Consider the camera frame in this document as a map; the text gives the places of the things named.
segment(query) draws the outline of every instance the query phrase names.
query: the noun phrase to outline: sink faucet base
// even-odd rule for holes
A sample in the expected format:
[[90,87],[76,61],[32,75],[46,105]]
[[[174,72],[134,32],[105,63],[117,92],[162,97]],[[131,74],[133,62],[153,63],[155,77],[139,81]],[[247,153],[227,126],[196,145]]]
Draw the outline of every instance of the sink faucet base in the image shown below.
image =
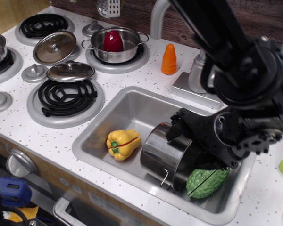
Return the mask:
[[191,100],[203,106],[211,107],[214,110],[219,110],[223,102],[216,96],[210,93],[196,93],[192,91],[187,84],[189,73],[183,72],[172,85],[171,93],[173,95]]

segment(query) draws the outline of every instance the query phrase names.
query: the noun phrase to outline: faucet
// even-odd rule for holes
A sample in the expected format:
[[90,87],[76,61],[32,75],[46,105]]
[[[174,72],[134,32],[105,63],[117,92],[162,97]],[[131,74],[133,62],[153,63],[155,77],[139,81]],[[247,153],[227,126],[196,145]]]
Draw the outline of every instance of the faucet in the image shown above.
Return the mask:
[[164,25],[164,17],[166,10],[170,7],[171,3],[168,0],[157,0],[152,13],[150,24],[150,37],[153,39],[161,39],[162,27]]
[[[169,0],[157,0],[152,13],[151,13],[151,25],[150,25],[150,37],[153,39],[162,38],[162,28],[164,25],[164,17],[167,9],[171,3]],[[194,59],[194,63],[188,78],[188,86],[192,91],[197,93],[205,93],[205,90],[200,84],[200,75],[205,62],[205,52],[200,51],[200,54]]]
[[[150,37],[152,39],[162,38],[162,28],[167,9],[171,6],[168,0],[157,0],[152,13],[150,24]],[[172,85],[171,93],[185,99],[199,102],[202,105],[219,109],[221,101],[215,95],[207,93],[201,86],[200,75],[205,63],[205,52],[201,49],[200,54],[194,59],[190,73],[183,72]]]

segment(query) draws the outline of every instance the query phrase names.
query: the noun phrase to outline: black burner coil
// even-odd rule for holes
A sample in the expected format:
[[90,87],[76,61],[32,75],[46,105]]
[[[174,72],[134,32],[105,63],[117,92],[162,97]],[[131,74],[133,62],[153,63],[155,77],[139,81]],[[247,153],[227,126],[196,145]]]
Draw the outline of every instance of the black burner coil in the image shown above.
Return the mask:
[[39,88],[38,97],[45,106],[42,112],[46,117],[68,116],[90,107],[94,97],[97,97],[97,91],[89,80],[78,82],[47,80]]
[[0,74],[7,71],[14,64],[11,51],[8,49],[6,57],[0,62]]
[[27,38],[44,38],[47,35],[67,29],[67,20],[57,14],[36,14],[24,20],[21,32]]

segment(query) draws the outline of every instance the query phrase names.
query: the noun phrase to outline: stove knob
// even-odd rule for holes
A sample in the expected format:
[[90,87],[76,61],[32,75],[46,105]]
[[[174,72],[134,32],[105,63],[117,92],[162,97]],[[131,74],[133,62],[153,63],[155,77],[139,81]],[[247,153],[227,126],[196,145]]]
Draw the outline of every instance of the stove knob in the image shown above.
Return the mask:
[[8,109],[13,103],[13,97],[6,92],[0,92],[0,112]]
[[46,73],[48,68],[44,65],[33,64],[22,71],[23,81],[37,83],[47,79]]
[[86,37],[91,37],[95,32],[101,29],[103,29],[103,26],[99,25],[97,21],[92,21],[91,24],[86,25],[82,29],[82,34]]
[[17,178],[26,177],[38,170],[35,163],[26,154],[15,148],[11,150],[6,162],[6,169],[11,175]]

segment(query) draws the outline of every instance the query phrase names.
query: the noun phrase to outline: black robotic arm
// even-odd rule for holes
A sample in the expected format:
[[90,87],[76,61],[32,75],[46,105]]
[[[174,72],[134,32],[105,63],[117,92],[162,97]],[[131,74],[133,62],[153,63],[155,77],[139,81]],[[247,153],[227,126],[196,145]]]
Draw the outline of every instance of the black robotic arm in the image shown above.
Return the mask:
[[[203,88],[228,107],[209,117],[180,109],[167,139],[191,139],[198,146],[191,160],[198,169],[236,168],[250,152],[267,153],[283,135],[283,56],[277,43],[247,38],[226,0],[170,2],[206,52]],[[207,85],[211,70],[213,88]]]

